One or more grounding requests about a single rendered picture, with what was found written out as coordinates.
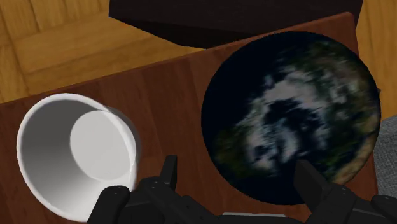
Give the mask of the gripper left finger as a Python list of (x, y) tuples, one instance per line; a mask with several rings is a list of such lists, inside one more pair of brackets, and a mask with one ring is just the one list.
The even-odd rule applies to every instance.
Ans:
[(177, 156), (167, 156), (160, 175), (140, 180), (133, 191), (103, 189), (87, 224), (218, 224), (217, 216), (175, 192), (177, 164)]

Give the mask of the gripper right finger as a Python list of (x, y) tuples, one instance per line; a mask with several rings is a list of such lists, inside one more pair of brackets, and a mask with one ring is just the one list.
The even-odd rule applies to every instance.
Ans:
[(293, 184), (310, 209), (305, 224), (397, 224), (397, 199), (362, 199), (348, 187), (329, 183), (306, 160), (296, 163)]

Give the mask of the grey upholstered seat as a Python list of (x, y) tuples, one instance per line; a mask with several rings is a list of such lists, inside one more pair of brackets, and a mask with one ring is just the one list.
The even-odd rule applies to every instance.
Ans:
[(379, 194), (397, 198), (397, 115), (381, 122), (373, 157)]

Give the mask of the dark mottled round plate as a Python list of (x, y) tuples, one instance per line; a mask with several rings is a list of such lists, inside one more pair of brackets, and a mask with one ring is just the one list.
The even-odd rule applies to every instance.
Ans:
[(298, 160), (330, 182), (350, 181), (366, 164), (380, 129), (380, 97), (364, 62), (312, 32), (252, 41), (215, 72), (201, 127), (219, 173), (241, 193), (295, 205)]

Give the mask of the brown wooden table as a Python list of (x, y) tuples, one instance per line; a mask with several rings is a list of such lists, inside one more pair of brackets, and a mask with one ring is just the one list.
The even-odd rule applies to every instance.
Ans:
[[(283, 213), (305, 221), (303, 205), (275, 206), (253, 200), (218, 173), (205, 148), (200, 109), (219, 65), (239, 49), (236, 41), (64, 88), (86, 95), (128, 116), (143, 153), (139, 176), (157, 175), (166, 155), (178, 156), (177, 191), (214, 214), (225, 211)], [(0, 224), (79, 224), (47, 210), (26, 186), (17, 162), (17, 132), (24, 115), (43, 98), (32, 95), (0, 104)]]

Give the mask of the white cup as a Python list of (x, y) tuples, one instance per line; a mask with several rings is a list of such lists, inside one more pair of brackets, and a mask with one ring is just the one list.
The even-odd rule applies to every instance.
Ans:
[(103, 189), (134, 189), (139, 134), (121, 111), (79, 94), (54, 94), (35, 103), (17, 134), (20, 172), (51, 212), (86, 222)]

